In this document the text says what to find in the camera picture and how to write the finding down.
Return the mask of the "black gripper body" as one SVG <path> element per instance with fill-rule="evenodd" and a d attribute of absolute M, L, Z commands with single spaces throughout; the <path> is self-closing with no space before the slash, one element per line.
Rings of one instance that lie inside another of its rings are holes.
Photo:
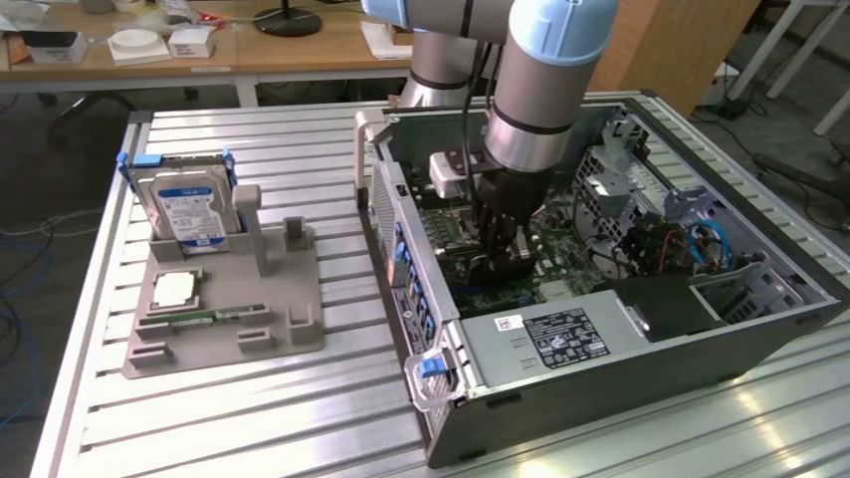
<path fill-rule="evenodd" d="M 546 199 L 553 170 L 521 172 L 497 169 L 481 174 L 477 184 L 479 203 L 497 215 L 529 219 Z"/>

